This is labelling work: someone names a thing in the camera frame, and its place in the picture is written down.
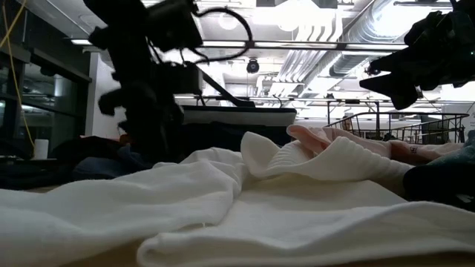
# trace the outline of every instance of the white sweater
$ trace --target white sweater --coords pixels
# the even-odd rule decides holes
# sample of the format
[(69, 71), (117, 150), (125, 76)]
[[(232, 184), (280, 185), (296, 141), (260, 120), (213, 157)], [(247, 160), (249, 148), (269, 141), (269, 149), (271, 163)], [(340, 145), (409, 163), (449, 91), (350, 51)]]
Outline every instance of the white sweater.
[(242, 157), (179, 165), (46, 194), (0, 191), (0, 266), (58, 266), (143, 240), (141, 266), (327, 266), (475, 252), (475, 215), (407, 203), (410, 168), (338, 139), (316, 158), (247, 133)]

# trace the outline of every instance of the security camera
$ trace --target security camera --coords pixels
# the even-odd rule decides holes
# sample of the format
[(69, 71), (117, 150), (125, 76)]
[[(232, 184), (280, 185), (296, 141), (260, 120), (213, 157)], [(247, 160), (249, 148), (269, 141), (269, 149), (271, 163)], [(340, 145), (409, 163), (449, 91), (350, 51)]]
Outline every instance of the security camera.
[(259, 63), (257, 59), (250, 59), (247, 64), (247, 73), (257, 73), (259, 71)]

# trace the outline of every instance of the yellow cable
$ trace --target yellow cable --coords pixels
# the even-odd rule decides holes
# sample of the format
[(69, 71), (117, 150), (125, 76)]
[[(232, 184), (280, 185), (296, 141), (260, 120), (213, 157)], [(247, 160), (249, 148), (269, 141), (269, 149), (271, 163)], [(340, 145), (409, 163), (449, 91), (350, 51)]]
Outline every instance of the yellow cable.
[[(4, 19), (4, 23), (5, 23), (5, 30), (7, 30), (8, 29), (8, 26), (7, 26), (8, 23), (7, 23), (7, 11), (5, 10), (5, 3), (3, 4), (1, 9), (3, 11), (3, 19)], [(11, 43), (10, 43), (10, 37), (8, 35), (6, 35), (5, 38), (7, 39), (8, 53), (10, 54), (10, 63), (12, 65), (13, 81), (15, 82), (16, 95), (18, 96), (18, 103), (20, 104), (20, 107), (21, 107), (22, 106), (22, 98), (20, 96), (20, 89), (19, 89), (19, 86), (18, 86), (18, 81), (16, 80), (15, 64), (13, 62), (12, 46), (11, 46)], [(27, 118), (26, 118), (23, 110), (22, 110), (22, 117), (23, 117), (24, 126), (27, 129), (28, 138), (30, 139), (31, 146), (33, 147), (33, 150), (34, 150), (35, 149), (35, 142), (33, 142), (33, 139), (31, 138), (30, 129), (29, 129), (28, 124), (27, 124)]]
[(3, 45), (5, 44), (5, 41), (6, 41), (7, 38), (10, 36), (10, 33), (12, 32), (13, 27), (15, 27), (16, 22), (17, 22), (18, 19), (20, 18), (20, 15), (22, 14), (23, 9), (24, 9), (24, 6), (25, 6), (26, 4), (27, 4), (27, 0), (24, 0), (24, 1), (23, 1), (23, 4), (22, 4), (22, 6), (20, 7), (20, 10), (18, 11), (18, 13), (16, 14), (15, 19), (13, 20), (12, 25), (10, 26), (10, 28), (7, 29), (7, 24), (5, 24), (5, 30), (7, 30), (7, 33), (6, 33), (5, 37), (4, 37), (4, 38), (1, 40), (1, 42), (0, 42), (0, 48), (3, 47)]

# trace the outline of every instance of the white cloth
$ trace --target white cloth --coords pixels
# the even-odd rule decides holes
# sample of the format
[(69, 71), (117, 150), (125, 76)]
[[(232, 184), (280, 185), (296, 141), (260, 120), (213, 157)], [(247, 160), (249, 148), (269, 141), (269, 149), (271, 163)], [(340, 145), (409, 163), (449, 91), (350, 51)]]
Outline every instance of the white cloth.
[(0, 191), (0, 266), (58, 266), (136, 240), (145, 240), (142, 266), (325, 266), (475, 252), (474, 214), (406, 203), (373, 181), (394, 185), (409, 165), (363, 149), (364, 161), (361, 147), (341, 142), (353, 148), (310, 159), (297, 142), (279, 149), (247, 133), (243, 158), (209, 149), (111, 181)]

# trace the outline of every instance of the ceiling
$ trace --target ceiling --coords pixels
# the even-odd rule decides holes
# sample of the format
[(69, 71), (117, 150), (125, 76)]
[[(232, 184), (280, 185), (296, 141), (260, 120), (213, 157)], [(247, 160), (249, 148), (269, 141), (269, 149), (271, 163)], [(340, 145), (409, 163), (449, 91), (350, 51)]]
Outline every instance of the ceiling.
[[(144, 1), (150, 4), (155, 0)], [(227, 0), (213, 2), (201, 0), (198, 6), (201, 8), (211, 7), (211, 5), (231, 6), (248, 21), (255, 40), (258, 41), (400, 42), (412, 23), (424, 18), (430, 12), (430, 8), (394, 7), (394, 0), (376, 0), (375, 3), (379, 3), (381, 8), (374, 7), (376, 5), (374, 4), (371, 7), (374, 7), (372, 16), (377, 16), (378, 12), (384, 16), (377, 18), (378, 24), (371, 25), (371, 30), (378, 34), (364, 36), (359, 29), (367, 27), (367, 21), (370, 19), (373, 21), (375, 19), (369, 18), (366, 12), (362, 13), (358, 20), (353, 20), (371, 0), (338, 0), (337, 10), (319, 9), (312, 0), (276, 0), (275, 2), (279, 4), (276, 7), (257, 7), (262, 3), (260, 0), (229, 0), (227, 3), (225, 1)], [(82, 0), (34, 0), (29, 1), (27, 7), (72, 39), (86, 39), (95, 27), (105, 26)], [(235, 24), (233, 19), (219, 14), (197, 20), (197, 26), (204, 40), (246, 39), (245, 31), (240, 25)], [(208, 48), (204, 50), (204, 53), (209, 56), (222, 56), (235, 51), (225, 48)], [(248, 75), (245, 69), (251, 58), (258, 59), (261, 70), (259, 73)], [(363, 55), (358, 58), (357, 56), (342, 56), (335, 52), (256, 49), (250, 50), (244, 57), (216, 65), (213, 71), (217, 73), (212, 76), (214, 78), (218, 76), (217, 79), (222, 80), (226, 88), (232, 88), (233, 85), (246, 85), (243, 95), (249, 94), (249, 88), (254, 88), (253, 92), (259, 93), (256, 96), (265, 96), (265, 93), (270, 93), (279, 97), (323, 98), (327, 93), (333, 93), (336, 98), (344, 99), (384, 98), (358, 85), (359, 80), (366, 78), (364, 67), (371, 59), (374, 59), (374, 56)], [(330, 67), (332, 65), (338, 67), (341, 64), (346, 64), (343, 67), (346, 71), (344, 75), (337, 79), (335, 77), (329, 79)], [(295, 84), (274, 86), (272, 81), (277, 80), (288, 80)], [(439, 99), (439, 94), (440, 90), (435, 90), (425, 96), (428, 99)], [(309, 112), (307, 105), (303, 106), (302, 110)]]

